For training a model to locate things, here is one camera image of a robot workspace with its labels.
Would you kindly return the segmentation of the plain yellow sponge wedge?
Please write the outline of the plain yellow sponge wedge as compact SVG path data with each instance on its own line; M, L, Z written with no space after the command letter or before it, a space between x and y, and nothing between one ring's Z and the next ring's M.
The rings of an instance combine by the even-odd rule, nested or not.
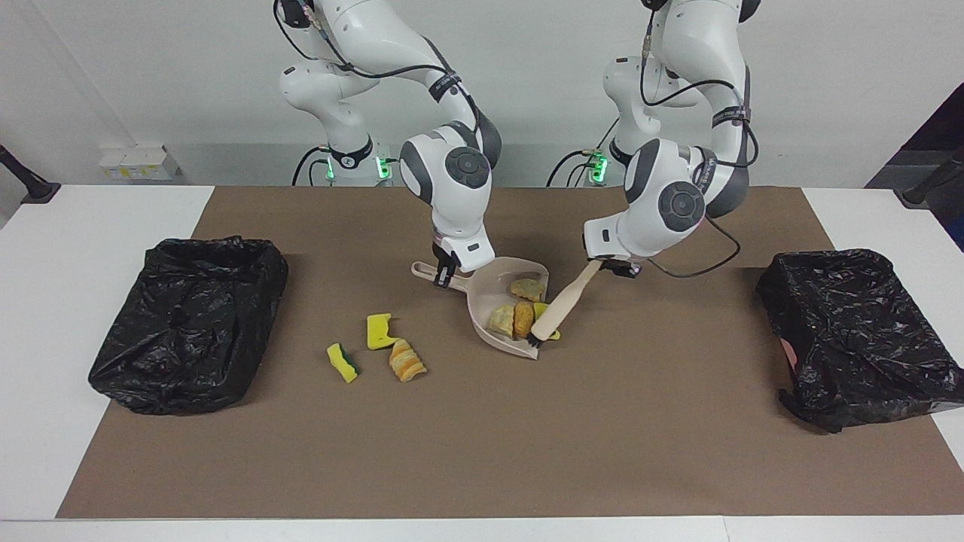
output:
M540 302L534 302L534 303L533 303L533 311L534 311L534 319L535 319L535 321L538 321L538 320L544 315L545 311L547 311L547 309L548 309L549 306L550 306L550 305L548 305L547 303L540 303ZM555 330L555 331L548 337L548 340L560 340L560 339L561 339L561 333L560 333L558 330Z

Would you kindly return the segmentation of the black stand foot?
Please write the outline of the black stand foot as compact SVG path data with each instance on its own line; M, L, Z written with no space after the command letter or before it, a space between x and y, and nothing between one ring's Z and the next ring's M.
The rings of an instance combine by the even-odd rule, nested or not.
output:
M44 205L50 202L62 185L46 181L33 169L24 166L4 145L0 145L0 164L2 164L26 188L24 205Z
M896 190L895 195L906 209L928 209L927 196L947 183L964 176L964 145L957 148L940 167L912 188Z

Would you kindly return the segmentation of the yellow and green sponge piece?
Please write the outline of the yellow and green sponge piece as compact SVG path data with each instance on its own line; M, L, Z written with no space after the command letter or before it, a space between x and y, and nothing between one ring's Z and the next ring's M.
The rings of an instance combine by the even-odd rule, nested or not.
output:
M352 383L358 378L358 368L340 343L334 343L327 347L326 354L328 363L340 374L345 383Z

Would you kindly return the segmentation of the beige plastic dustpan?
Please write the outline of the beige plastic dustpan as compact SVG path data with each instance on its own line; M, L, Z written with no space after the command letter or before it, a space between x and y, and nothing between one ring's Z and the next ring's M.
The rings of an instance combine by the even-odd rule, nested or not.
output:
M493 312L500 306L513 304L517 296L510 292L513 281L531 279L540 282L544 288L550 284L550 271L543 264L517 257L496 257L487 265L475 270L471 276L452 277L449 288L467 295L468 314L475 332L489 346L499 351L537 360L539 349L531 346L526 339L496 335L486 329Z

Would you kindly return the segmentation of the brown table mat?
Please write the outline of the brown table mat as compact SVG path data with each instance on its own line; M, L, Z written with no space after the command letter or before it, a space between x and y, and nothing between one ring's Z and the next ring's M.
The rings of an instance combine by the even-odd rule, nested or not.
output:
M929 416L823 434L782 408L786 357L756 285L832 246L799 189L754 187L743 244L695 280L596 276L537 361L479 340L462 293L410 274L428 209L404 189L220 187L197 238L268 239L289 276L244 401L143 416L112 403L59 518L964 514ZM366 316L427 373L400 382ZM345 383L326 349L358 368Z

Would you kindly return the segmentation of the notched yellow sponge piece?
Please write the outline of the notched yellow sponge piece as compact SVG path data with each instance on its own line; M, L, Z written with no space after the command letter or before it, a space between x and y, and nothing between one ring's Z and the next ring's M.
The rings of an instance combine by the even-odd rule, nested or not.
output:
M366 346L370 350L380 350L394 346L399 337L390 333L392 313L373 313L366 316Z

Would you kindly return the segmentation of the black bag-lined pink bin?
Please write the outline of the black bag-lined pink bin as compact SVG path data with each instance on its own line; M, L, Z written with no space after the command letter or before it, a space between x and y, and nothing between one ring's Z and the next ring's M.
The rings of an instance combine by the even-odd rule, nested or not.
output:
M776 254L756 285L786 348L781 404L837 434L964 408L964 368L870 249Z

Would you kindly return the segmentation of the striped croissant bread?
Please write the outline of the striped croissant bread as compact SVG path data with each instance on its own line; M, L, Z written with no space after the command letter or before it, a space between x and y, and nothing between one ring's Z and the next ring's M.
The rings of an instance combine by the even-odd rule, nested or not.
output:
M419 354L407 340L398 339L392 344L389 354L389 366L397 379L402 383L412 381L417 375L427 373L427 368L421 361Z

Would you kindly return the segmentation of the white power strip box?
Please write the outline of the white power strip box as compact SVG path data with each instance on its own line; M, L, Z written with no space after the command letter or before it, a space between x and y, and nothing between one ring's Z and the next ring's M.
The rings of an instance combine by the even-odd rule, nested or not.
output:
M111 181L174 181L182 174L165 145L134 145L101 151L99 168Z

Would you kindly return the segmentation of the black bag-lined trash bin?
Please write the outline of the black bag-lined trash bin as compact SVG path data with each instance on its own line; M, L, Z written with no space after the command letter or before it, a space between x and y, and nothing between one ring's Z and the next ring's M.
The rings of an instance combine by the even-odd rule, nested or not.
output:
M206 414L241 401L288 271L268 240L163 240L145 253L87 383L136 414Z

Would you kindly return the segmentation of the beige hand brush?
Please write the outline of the beige hand brush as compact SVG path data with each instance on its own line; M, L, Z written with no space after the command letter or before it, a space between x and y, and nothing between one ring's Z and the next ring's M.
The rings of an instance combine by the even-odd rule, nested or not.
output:
M545 309L527 335L527 342L535 348L541 347L544 342L550 339L551 335L558 329L558 327L564 322L566 317L575 308L581 299L584 289L587 287L589 282L591 282L593 276L595 276L600 267L603 265L603 260L590 260L586 267L581 271L581 274L575 278L574 281L570 282L568 285L558 293L551 304Z

